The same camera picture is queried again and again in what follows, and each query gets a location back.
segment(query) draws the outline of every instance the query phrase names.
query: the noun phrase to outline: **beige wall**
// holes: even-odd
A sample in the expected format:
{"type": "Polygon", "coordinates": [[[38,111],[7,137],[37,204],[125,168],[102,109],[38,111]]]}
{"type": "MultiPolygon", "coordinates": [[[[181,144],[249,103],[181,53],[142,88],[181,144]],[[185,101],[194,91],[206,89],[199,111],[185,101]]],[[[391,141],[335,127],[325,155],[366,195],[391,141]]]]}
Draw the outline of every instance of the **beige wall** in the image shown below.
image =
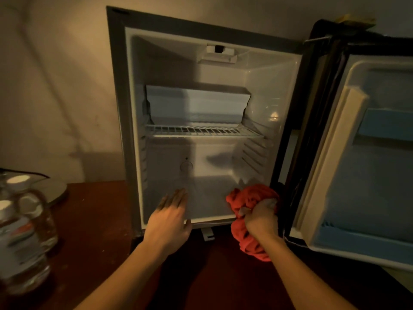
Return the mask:
{"type": "Polygon", "coordinates": [[[413,35],[407,2],[1,0],[0,166],[66,182],[124,177],[106,5],[303,40],[317,19],[345,13],[413,35]]]}

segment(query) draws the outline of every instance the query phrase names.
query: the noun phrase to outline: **white bracket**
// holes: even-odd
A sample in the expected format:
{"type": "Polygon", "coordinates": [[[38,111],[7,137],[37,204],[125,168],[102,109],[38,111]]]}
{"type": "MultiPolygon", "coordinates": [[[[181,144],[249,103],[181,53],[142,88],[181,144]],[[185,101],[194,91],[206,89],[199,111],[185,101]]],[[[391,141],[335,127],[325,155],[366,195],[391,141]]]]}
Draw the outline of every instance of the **white bracket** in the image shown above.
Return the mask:
{"type": "Polygon", "coordinates": [[[204,240],[205,241],[210,241],[210,240],[214,240],[214,232],[212,231],[212,228],[210,227],[204,227],[203,229],[201,229],[202,232],[202,236],[204,236],[204,240]]]}

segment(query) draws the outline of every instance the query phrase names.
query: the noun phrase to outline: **person's right hand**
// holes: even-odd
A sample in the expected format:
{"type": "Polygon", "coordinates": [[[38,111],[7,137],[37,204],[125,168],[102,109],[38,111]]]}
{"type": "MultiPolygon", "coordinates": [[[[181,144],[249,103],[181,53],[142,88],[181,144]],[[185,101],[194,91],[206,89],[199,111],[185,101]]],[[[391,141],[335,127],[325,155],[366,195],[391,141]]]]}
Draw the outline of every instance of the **person's right hand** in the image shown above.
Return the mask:
{"type": "Polygon", "coordinates": [[[247,230],[259,243],[268,237],[277,236],[278,217],[274,214],[276,202],[275,199],[264,199],[245,215],[247,230]]]}
{"type": "Polygon", "coordinates": [[[184,224],[187,202],[185,189],[177,189],[171,198],[168,199],[168,195],[162,198],[148,220],[142,243],[155,250],[161,259],[166,259],[188,240],[192,224],[191,220],[184,224]]]}

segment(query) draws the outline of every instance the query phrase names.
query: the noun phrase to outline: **white wire rack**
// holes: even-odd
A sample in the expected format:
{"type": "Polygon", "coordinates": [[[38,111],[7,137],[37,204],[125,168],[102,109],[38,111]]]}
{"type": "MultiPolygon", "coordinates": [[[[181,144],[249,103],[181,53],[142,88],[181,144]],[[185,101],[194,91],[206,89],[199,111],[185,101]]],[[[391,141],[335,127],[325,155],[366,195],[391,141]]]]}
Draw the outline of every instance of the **white wire rack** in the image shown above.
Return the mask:
{"type": "Polygon", "coordinates": [[[238,125],[236,127],[146,125],[146,130],[148,136],[152,137],[264,137],[243,125],[238,125]]]}

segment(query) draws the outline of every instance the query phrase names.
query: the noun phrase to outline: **forearm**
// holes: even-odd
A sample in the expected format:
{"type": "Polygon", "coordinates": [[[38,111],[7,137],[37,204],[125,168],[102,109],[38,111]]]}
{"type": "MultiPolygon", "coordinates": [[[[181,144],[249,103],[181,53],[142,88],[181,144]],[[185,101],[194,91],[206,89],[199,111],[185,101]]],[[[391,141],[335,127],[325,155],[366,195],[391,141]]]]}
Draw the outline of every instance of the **forearm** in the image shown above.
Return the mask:
{"type": "Polygon", "coordinates": [[[311,271],[280,237],[269,235],[259,242],[268,253],[297,310],[355,309],[311,271]]]}
{"type": "Polygon", "coordinates": [[[164,257],[146,243],[139,244],[127,260],[87,297],[77,310],[131,308],[164,257]]]}

